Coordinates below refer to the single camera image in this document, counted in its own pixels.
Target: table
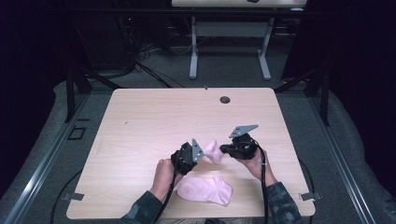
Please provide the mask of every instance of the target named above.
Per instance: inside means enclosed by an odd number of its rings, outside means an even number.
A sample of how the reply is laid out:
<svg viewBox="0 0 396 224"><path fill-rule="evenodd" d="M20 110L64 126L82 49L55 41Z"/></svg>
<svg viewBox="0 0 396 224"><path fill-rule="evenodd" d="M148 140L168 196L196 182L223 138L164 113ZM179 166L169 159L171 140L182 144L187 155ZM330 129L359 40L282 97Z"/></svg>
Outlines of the table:
<svg viewBox="0 0 396 224"><path fill-rule="evenodd" d="M172 7L304 7L306 0L172 0ZM264 80L271 80L265 53L274 27L274 19L268 22L208 22L191 18L191 65L190 79L197 78L198 48L197 36L240 36L263 37L262 48L257 50Z"/></svg>
<svg viewBox="0 0 396 224"><path fill-rule="evenodd" d="M230 103L222 103L222 96ZM299 199L308 187L276 96L265 88L114 91L76 187L84 197L72 200L66 214L71 219L120 218L150 189L159 159L170 158L192 138L201 148L214 140L230 144L231 131L250 124L259 125L249 134L267 151L276 178L301 215L312 216L313 203ZM203 158L188 173L216 175L233 187L229 204L191 202L174 192L162 218L263 217L260 181L228 154L219 165Z"/></svg>

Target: pink cloth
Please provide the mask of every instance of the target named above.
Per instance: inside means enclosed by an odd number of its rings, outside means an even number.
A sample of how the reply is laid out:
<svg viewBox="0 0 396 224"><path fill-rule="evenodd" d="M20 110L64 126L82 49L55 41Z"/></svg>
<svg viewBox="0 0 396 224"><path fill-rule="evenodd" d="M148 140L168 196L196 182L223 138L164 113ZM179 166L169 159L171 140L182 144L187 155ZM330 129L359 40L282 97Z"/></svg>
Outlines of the pink cloth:
<svg viewBox="0 0 396 224"><path fill-rule="evenodd" d="M204 153L215 164L220 164L221 158L224 156L224 153L222 153L220 150L220 145L218 144L218 141L214 141L214 142L210 143L204 149Z"/></svg>
<svg viewBox="0 0 396 224"><path fill-rule="evenodd" d="M218 175L210 179L184 177L178 186L177 194L186 200L227 204L231 200L233 188Z"/></svg>

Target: dark patterned sleeve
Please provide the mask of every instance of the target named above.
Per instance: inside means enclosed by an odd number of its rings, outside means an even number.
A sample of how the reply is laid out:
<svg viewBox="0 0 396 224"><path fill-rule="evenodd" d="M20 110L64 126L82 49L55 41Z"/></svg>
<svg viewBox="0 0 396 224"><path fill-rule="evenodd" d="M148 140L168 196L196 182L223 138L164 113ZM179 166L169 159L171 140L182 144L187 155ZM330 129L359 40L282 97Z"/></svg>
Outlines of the dark patterned sleeve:
<svg viewBox="0 0 396 224"><path fill-rule="evenodd" d="M120 219L120 223L151 224L160 212L163 203L151 192L146 191L131 207L131 210Z"/></svg>
<svg viewBox="0 0 396 224"><path fill-rule="evenodd" d="M274 224L303 223L297 204L290 197L282 182L267 187L267 196Z"/></svg>

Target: hand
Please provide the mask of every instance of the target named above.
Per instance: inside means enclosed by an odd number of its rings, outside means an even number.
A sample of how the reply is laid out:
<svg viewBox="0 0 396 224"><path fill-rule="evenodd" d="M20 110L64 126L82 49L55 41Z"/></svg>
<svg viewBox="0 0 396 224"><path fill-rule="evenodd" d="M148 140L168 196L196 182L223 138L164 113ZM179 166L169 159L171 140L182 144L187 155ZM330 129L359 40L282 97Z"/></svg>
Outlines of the hand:
<svg viewBox="0 0 396 224"><path fill-rule="evenodd" d="M264 150L264 155L265 155L265 187L268 187L270 185L273 185L277 182L274 173L272 172L270 162L268 161L267 153ZM241 162L244 164L247 169L250 171L251 174L253 174L254 177L258 178L260 181L262 181L262 154L260 150L257 148L256 152L254 154L253 159L251 160L238 160L237 161Z"/></svg>
<svg viewBox="0 0 396 224"><path fill-rule="evenodd" d="M174 171L175 168L170 159L160 160L157 164L152 187L149 191L162 202L172 184ZM181 178L183 178L183 175L177 175L175 186L180 182Z"/></svg>

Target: person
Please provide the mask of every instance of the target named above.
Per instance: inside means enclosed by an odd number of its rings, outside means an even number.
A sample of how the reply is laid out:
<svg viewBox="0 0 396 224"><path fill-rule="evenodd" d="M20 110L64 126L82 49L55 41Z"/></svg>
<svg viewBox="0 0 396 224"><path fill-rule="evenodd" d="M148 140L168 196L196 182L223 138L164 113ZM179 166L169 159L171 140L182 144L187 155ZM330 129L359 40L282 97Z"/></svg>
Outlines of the person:
<svg viewBox="0 0 396 224"><path fill-rule="evenodd" d="M262 157L257 149L251 160L237 160L244 164L250 173L260 181L262 180ZM303 219L297 204L290 197L282 182L276 180L271 165L265 155L265 186L269 209L274 224L300 224ZM153 184L133 205L131 210L120 219L120 223L149 224L154 223L157 214L163 205L170 188L174 174L174 166L170 159L160 160L157 164ZM177 175L175 186L183 175ZM208 220L205 223L225 223L223 221Z"/></svg>

